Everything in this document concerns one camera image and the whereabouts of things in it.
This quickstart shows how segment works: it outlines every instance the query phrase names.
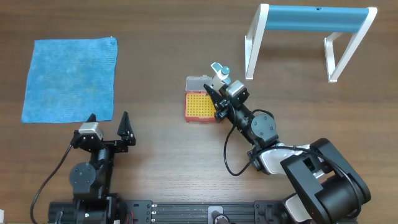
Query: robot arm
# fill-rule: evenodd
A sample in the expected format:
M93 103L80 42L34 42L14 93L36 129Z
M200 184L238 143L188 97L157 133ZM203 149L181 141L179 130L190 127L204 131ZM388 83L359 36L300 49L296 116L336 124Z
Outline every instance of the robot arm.
M217 122L228 118L254 146L248 156L256 169L266 174L285 174L291 181L296 193L284 200L290 220L336 223L342 218L355 218L361 206L370 201L364 181L329 140L285 146L279 142L272 113L250 111L244 105L249 93L240 81L204 87L216 108ZM318 178L330 172L334 175L320 184Z

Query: wooden table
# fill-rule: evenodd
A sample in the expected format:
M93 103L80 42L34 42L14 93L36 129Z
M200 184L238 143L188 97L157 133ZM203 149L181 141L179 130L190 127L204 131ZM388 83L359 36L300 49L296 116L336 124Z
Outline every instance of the wooden table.
M282 142L332 141L371 189L361 223L397 223L398 2L327 2L379 9L337 83L326 77L323 38L328 34L306 32L266 32L254 81L244 80L244 35L260 3L265 2L1 1L0 209L5 222L30 222L37 189L80 126L20 122L34 40L113 36L119 45L114 118L101 127L106 139L116 138L122 113L128 111L137 138L128 154L116 156L113 192L157 202L252 202L293 192L285 176L253 168L240 177L227 173L222 147L229 122L185 122L185 78L213 75L210 64L218 61L231 68L233 80L247 86L248 108L275 114ZM348 39L336 40L337 57ZM228 159L233 170L247 163L250 149L242 136L232 135ZM72 150L40 195L36 220L46 221L50 201L72 199L69 171L88 159L88 153Z

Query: wooden surface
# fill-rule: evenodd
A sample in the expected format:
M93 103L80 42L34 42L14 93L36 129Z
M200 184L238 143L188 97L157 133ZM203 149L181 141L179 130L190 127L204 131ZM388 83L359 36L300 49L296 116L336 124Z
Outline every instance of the wooden surface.
M30 222L32 199L65 152L80 123L22 124L25 84L34 40L117 37L119 45L112 122L117 137L128 111L137 146L116 156L111 190L156 202L252 202L293 192L286 177L248 169L230 176L222 147L231 124L186 123L187 76L213 75L210 64L231 68L250 97L250 109L275 114L280 140L307 144L328 138L365 180L372 200L361 223L397 223L398 2L328 1L328 6L379 12L337 83L326 77L328 34L266 32L254 81L244 80L244 35L262 1L20 1L0 2L0 209L6 222ZM325 1L268 1L324 6ZM336 40L340 57L348 36ZM228 146L233 170L246 162L249 144L234 133ZM46 221L50 201L72 199L68 176L89 155L72 150L44 188L35 217Z

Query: blue cloth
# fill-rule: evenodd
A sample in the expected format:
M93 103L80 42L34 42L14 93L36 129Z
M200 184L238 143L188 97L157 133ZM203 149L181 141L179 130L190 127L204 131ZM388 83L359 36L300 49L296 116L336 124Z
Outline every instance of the blue cloth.
M114 37L36 40L21 122L111 120L117 55Z

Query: blue panel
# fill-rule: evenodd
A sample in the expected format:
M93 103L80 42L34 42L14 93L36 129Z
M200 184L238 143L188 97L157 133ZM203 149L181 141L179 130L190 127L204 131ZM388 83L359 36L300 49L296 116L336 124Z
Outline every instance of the blue panel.
M269 6L266 30L355 33L368 13L367 8Z

